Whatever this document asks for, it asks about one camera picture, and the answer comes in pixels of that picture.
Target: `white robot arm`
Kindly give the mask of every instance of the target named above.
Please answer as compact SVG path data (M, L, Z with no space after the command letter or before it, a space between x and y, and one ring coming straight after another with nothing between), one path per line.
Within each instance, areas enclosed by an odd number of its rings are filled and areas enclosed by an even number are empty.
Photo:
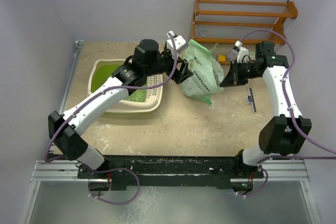
M245 55L248 50L242 43L236 43L237 60L232 61L229 74L221 83L221 87L245 85L248 79L262 77L270 93L273 108L273 118L262 129L259 135L259 144L242 152L243 163L256 166L258 162L269 155L288 155L298 153L304 142L304 138L294 128L282 83L285 82L287 95L291 101L296 120L301 129L308 134L311 129L309 119L302 117L294 100L288 76L285 72L288 61L285 56L274 53L274 45L271 42L261 42L256 45L256 60L247 62Z
M182 36L169 32L174 37L177 57L187 47L187 42ZM91 169L99 168L105 161L104 156L96 149L88 145L80 136L87 128L102 115L107 109L131 95L136 89L128 89L128 86L141 87L146 83L147 76L159 73L171 73L174 64L173 41L168 39L162 53L159 52L159 44L151 39L145 39L135 48L134 55L129 57L111 77L92 95L84 99L73 108L59 115L56 111L48 117L50 138L57 131L60 124L71 117L70 125L55 139L55 144L69 160L78 160ZM180 69L176 69L172 80L177 84L183 82L192 75L188 71L187 61L182 61ZM109 87L124 86L107 91ZM77 109L86 104L79 113Z

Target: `plastic bag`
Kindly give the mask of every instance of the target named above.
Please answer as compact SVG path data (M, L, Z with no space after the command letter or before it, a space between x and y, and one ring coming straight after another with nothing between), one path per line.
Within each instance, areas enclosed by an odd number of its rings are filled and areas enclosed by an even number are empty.
M194 75L181 83L182 91L188 97L211 105L211 94L223 91L219 84L224 78L224 72L212 57L212 52L218 44L211 50L192 39L188 44L184 59L188 61L188 69Z

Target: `beige floor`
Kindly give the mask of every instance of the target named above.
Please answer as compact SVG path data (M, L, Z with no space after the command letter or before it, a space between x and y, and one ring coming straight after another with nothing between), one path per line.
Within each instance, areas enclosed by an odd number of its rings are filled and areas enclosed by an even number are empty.
M67 109L87 96L88 79L98 59L126 58L137 42L86 42L70 91ZM215 54L227 54L220 46ZM257 113L245 103L254 92ZM267 87L254 79L213 95L213 105L187 98L173 81L163 88L159 108L149 114L104 114L82 136L103 154L231 156L258 142L272 116Z

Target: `yellow object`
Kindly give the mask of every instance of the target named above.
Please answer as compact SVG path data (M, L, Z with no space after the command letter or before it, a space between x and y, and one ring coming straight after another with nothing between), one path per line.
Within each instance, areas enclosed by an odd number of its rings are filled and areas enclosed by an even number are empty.
M218 55L218 63L219 64L225 64L226 62L226 56L225 55Z

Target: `wooden shelf rail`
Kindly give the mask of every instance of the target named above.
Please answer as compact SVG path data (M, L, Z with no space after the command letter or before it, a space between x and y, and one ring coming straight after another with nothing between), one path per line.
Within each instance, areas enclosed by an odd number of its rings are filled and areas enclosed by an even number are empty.
M268 13L268 12L235 12L226 10L200 10L199 3L208 4L232 4L232 5L264 5L264 6L284 6L287 7L283 13ZM210 21L197 21L198 15L221 15L221 16L248 16L248 17L275 17L278 18L274 24L262 24L262 23L242 23L242 22L210 22ZM196 37L195 26L196 25L208 25L208 26L243 26L243 27L270 27L273 31L284 35L284 22L286 18L295 19L298 16L298 10L295 7L294 2L277 3L277 2L249 2L249 1L228 1L228 0L195 0L193 15L190 25L189 39L194 39L200 43L222 43L222 44L234 44L239 38L205 38ZM255 45L262 42L264 39L245 39L244 44ZM272 41L275 44L285 44L284 40L278 36L271 34L267 41Z

